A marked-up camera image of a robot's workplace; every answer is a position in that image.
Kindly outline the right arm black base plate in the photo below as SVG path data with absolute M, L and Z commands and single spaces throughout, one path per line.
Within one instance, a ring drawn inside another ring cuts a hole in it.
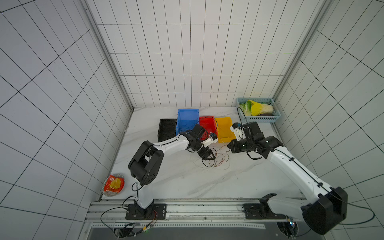
M 262 197 L 259 203 L 243 204 L 242 212 L 247 220 L 286 220 L 287 217 L 281 214 L 275 214 L 268 206 L 270 198 L 276 196 L 275 193 L 270 193 Z

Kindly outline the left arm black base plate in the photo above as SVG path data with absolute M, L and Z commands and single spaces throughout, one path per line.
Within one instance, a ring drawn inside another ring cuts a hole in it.
M 129 204 L 125 219 L 126 220 L 164 220 L 166 218 L 166 204 L 150 204 L 143 209 L 139 204 Z

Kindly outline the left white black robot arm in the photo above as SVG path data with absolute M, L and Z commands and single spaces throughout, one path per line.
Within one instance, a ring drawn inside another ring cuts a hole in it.
M 202 126 L 196 124 L 193 129 L 180 132 L 169 140 L 159 143 L 143 142 L 128 164 L 131 176 L 138 181 L 136 191 L 154 181 L 165 156 L 191 151 L 197 153 L 203 161 L 215 160 L 216 156 L 209 146 L 219 140 L 215 133 L 208 133 L 202 141 L 201 138 L 206 133 Z

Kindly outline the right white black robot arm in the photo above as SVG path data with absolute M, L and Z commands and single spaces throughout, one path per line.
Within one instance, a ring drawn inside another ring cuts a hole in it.
M 277 166 L 301 191 L 303 198 L 278 198 L 270 193 L 260 199 L 260 216 L 285 215 L 304 221 L 315 233 L 325 235 L 347 217 L 348 194 L 333 188 L 301 164 L 276 137 L 265 137 L 256 122 L 234 123 L 236 139 L 228 144 L 233 154 L 255 152 Z

